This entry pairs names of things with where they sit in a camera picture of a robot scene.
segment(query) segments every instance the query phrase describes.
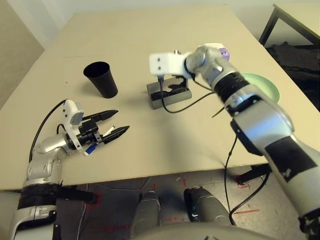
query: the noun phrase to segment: purple object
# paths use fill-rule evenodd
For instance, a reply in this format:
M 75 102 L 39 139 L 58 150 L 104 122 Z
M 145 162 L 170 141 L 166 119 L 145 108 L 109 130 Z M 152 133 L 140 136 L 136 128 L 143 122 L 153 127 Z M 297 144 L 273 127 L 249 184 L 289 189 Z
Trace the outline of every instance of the purple object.
M 223 58 L 227 59 L 229 61 L 229 58 L 230 58 L 230 54 L 229 52 L 227 51 L 227 49 L 225 48 L 219 48 L 219 51 L 222 55 Z

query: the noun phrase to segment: table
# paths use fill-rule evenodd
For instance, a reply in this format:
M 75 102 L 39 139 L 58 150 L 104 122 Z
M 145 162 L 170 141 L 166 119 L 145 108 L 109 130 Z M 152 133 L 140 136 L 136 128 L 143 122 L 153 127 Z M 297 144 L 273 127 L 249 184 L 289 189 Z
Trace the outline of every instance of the table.
M 265 45 L 278 19 L 312 42 L 320 45 L 320 3 L 290 2 L 275 3 L 274 10 L 267 22 L 259 42 Z
M 320 150 L 320 116 L 264 47 L 227 5 L 179 6 L 75 14 L 40 56 L 0 111 L 0 189 L 21 188 L 34 135 L 47 113 L 62 99 L 83 105 L 85 115 L 117 109 L 99 122 L 101 132 L 111 125 L 130 125 L 117 140 L 99 146 L 90 156 L 74 152 L 63 161 L 61 180 L 77 185 L 179 172 L 222 169 L 235 134 L 231 118 L 214 94 L 178 114 L 153 110 L 146 85 L 149 55 L 179 49 L 194 51 L 204 43 L 223 43 L 230 61 L 241 72 L 253 72 L 275 83 L 279 104 L 291 116 L 296 136 Z M 105 61 L 118 87 L 111 99 L 102 98 L 83 75 L 95 61 Z M 207 93 L 189 83 L 192 98 L 168 106 L 180 109 Z M 61 122 L 56 111 L 39 140 L 56 134 Z M 229 166 L 264 164 L 260 156 L 235 146 Z

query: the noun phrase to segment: black cable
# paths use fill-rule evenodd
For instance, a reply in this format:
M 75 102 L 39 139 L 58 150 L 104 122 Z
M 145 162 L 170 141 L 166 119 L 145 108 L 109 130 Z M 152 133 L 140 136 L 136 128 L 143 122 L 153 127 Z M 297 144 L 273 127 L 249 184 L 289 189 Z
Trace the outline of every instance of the black cable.
M 228 167 L 229 159 L 230 159 L 232 152 L 235 148 L 237 139 L 238 139 L 238 137 L 235 136 L 234 142 L 232 144 L 232 147 L 230 149 L 230 152 L 228 154 L 228 158 L 226 159 L 225 166 L 224 166 L 224 191 L 225 191 L 226 203 L 228 204 L 229 213 L 231 212 L 231 210 L 230 210 L 230 204 L 229 204 L 229 198 L 228 198 L 228 192 L 227 192 L 227 167 Z
M 60 128 L 60 127 L 62 127 L 63 130 L 66 132 L 65 126 L 64 126 L 62 123 L 60 123 L 60 124 L 56 127 L 56 134 L 59 134 L 59 128 Z
M 180 110 L 177 110 L 177 111 L 170 111 L 166 105 L 165 105 L 165 101 L 164 101 L 164 95 L 163 95 L 163 83 L 160 82 L 160 92 L 161 92 L 161 102 L 162 102 L 162 106 L 163 108 L 168 112 L 168 113 L 171 113 L 171 114 L 176 114 L 176 113 L 180 113 L 188 108 L 190 108 L 191 106 L 195 105 L 196 103 L 198 103 L 199 101 L 201 101 L 202 99 L 206 98 L 207 96 L 211 95 L 211 94 L 214 94 L 214 92 L 209 92 L 207 93 L 206 95 L 200 97 L 198 100 L 194 101 L 193 103 L 191 103 L 190 105 L 180 109 Z
M 229 219 L 232 225 L 236 225 L 234 219 L 232 218 L 232 214 L 234 214 L 235 211 L 237 211 L 239 208 L 241 208 L 244 204 L 246 204 L 246 202 L 248 202 L 250 199 L 252 199 L 267 183 L 267 180 L 269 178 L 270 175 L 270 166 L 267 169 L 267 172 L 265 174 L 264 180 L 261 183 L 261 185 L 250 195 L 248 196 L 245 200 L 243 200 L 240 204 L 238 204 L 237 206 L 235 206 L 229 213 Z
M 206 87 L 206 86 L 202 85 L 201 83 L 197 82 L 195 78 L 192 78 L 192 80 L 193 80 L 193 82 L 194 82 L 195 84 L 198 84 L 200 87 L 203 87 L 204 89 L 207 89 L 207 90 L 209 90 L 209 91 L 212 91 L 211 88 Z
M 60 107 L 60 105 L 64 104 L 66 102 L 66 100 L 63 100 L 61 102 L 59 102 L 48 114 L 47 116 L 45 116 L 45 118 L 43 119 L 42 123 L 40 124 L 39 126 L 39 129 L 38 131 L 36 132 L 35 136 L 34 136 L 34 139 L 33 139 L 33 142 L 31 144 L 31 148 L 30 148 L 30 153 L 29 153 L 29 163 L 31 162 L 32 160 L 32 151 L 36 145 L 36 141 L 37 141 L 37 138 L 39 137 L 39 134 L 41 132 L 41 129 L 43 128 L 43 126 L 45 125 L 46 121 L 48 120 L 48 118 L 50 117 L 50 115 L 58 108 Z
M 222 107 L 219 111 L 217 111 L 211 118 L 214 118 L 215 116 L 217 116 L 219 113 L 221 113 L 225 108 Z

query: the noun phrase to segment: wall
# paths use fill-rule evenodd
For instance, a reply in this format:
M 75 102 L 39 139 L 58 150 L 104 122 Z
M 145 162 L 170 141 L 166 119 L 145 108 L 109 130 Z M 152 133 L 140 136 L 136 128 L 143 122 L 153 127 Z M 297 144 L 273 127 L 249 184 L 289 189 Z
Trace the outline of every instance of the wall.
M 6 0 L 0 0 L 0 109 L 43 52 Z
M 278 0 L 278 2 L 304 1 Z M 8 0 L 8 2 L 40 44 L 47 48 L 74 13 L 208 3 L 228 4 L 258 39 L 271 15 L 274 0 Z M 310 44 L 280 20 L 267 45 L 281 44 L 284 41 L 294 45 Z

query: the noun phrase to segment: metal table frame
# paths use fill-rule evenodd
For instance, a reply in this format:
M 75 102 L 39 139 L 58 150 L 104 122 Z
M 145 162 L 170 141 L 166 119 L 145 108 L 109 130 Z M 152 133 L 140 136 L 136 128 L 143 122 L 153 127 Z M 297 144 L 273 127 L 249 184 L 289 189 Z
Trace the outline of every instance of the metal table frame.
M 298 33 L 300 33 L 302 36 L 304 36 L 306 39 L 308 39 L 310 42 L 312 42 L 314 45 L 316 46 L 320 45 L 320 37 L 316 33 L 306 28 L 302 23 L 296 21 L 292 16 L 284 12 L 281 8 L 279 8 L 275 4 L 273 6 L 274 6 L 274 10 L 261 34 L 259 43 L 261 43 L 262 45 L 266 44 L 278 19 L 281 19 L 290 27 L 292 27 L 294 30 L 296 30 Z

